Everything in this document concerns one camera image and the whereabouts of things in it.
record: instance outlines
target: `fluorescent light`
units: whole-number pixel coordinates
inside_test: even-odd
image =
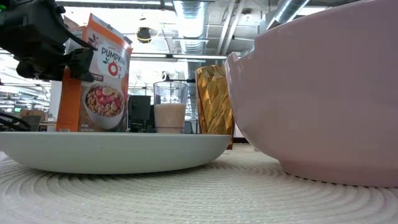
[[[18,100],[18,101],[20,101],[20,100],[47,100],[47,99],[45,99],[43,97],[35,98],[33,96],[28,96],[28,97],[26,97],[26,96],[12,96],[12,97],[2,96],[2,97],[0,97],[0,100]]]
[[[20,104],[20,103],[17,103],[17,104],[15,104],[16,106],[32,106],[32,105],[30,105],[30,104]]]
[[[305,6],[300,10],[300,12],[297,13],[299,16],[307,16],[311,15],[317,12],[322,12],[324,10],[328,9],[327,6]]]
[[[199,60],[199,59],[186,59],[184,62],[198,62],[198,63],[206,63],[206,60]]]
[[[31,86],[31,87],[51,87],[51,83],[35,84],[35,83],[3,83],[4,86]]]
[[[173,37],[174,41],[192,41],[192,42],[209,42],[208,39],[197,39],[197,38],[184,38],[184,37]]]
[[[0,104],[2,104],[2,105],[13,105],[14,101],[8,100],[8,99],[7,100],[1,100]]]
[[[183,58],[183,59],[213,59],[213,60],[225,60],[227,56],[225,55],[173,55],[173,58]]]
[[[31,103],[30,100],[18,100],[18,102],[20,102],[20,103]]]
[[[131,57],[144,57],[144,58],[166,58],[166,54],[145,54],[145,53],[132,53]]]
[[[14,93],[17,94],[19,93],[18,89],[13,87],[13,86],[0,86],[0,91],[5,92],[5,93]]]
[[[14,105],[0,105],[0,108],[14,108]]]
[[[48,109],[48,106],[43,105],[34,105],[33,108],[41,108],[41,109]]]
[[[114,4],[151,4],[160,5],[160,1],[123,1],[123,0],[56,0],[61,2],[84,2],[84,3],[114,3]],[[166,2],[165,6],[173,6],[171,2]]]

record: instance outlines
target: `pumpkin o's cereal box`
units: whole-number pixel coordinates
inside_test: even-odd
[[[131,41],[92,14],[71,32],[98,49],[90,65],[94,82],[70,78],[65,69],[57,131],[125,132]],[[78,48],[68,41],[67,52]]]

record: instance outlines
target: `placemat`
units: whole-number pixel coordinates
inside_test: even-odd
[[[1,155],[0,223],[398,223],[398,189],[298,178],[260,152],[139,175],[44,172]]]

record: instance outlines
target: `cereal image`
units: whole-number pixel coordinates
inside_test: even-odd
[[[89,110],[105,117],[118,115],[123,110],[123,95],[114,88],[97,86],[89,90],[85,103]]]

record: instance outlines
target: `ceiling light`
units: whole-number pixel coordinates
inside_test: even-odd
[[[48,106],[43,106],[43,105],[33,105],[33,108],[42,108],[42,109],[48,109]]]
[[[206,63],[206,60],[199,60],[199,59],[186,59],[183,62],[198,62],[198,63]]]
[[[132,53],[131,57],[144,57],[144,58],[166,58],[166,54],[140,54]]]
[[[20,102],[20,103],[31,103],[30,100],[18,100],[18,102]]]
[[[20,103],[16,103],[15,106],[32,106],[30,104],[20,104]]]
[[[209,42],[208,39],[197,39],[197,38],[189,38],[189,37],[173,37],[173,41],[190,41],[190,42]]]
[[[13,105],[14,101],[12,101],[12,100],[1,100],[0,103],[3,104],[3,105]]]
[[[305,6],[297,13],[297,15],[307,16],[317,12],[322,12],[326,9],[328,9],[327,6]]]
[[[5,93],[14,93],[14,94],[19,93],[19,91],[15,87],[6,86],[6,85],[0,86],[0,91]]]
[[[184,58],[184,59],[213,59],[213,60],[225,60],[225,55],[173,55],[173,58]]]
[[[245,22],[250,22],[250,21],[253,20],[253,15],[251,15],[251,14],[245,14],[245,15],[242,16],[241,20],[242,20],[242,21],[245,21]]]
[[[51,86],[51,84],[34,84],[34,83],[3,83],[3,85],[4,86],[19,86],[19,87],[22,87],[22,86],[38,86],[38,87],[40,87],[40,86]]]
[[[14,108],[14,105],[0,105],[0,108]]]
[[[115,3],[115,4],[151,4],[160,5],[160,1],[124,1],[124,0],[56,0],[61,2],[84,2],[84,3]],[[173,6],[171,2],[165,2],[165,6]]]

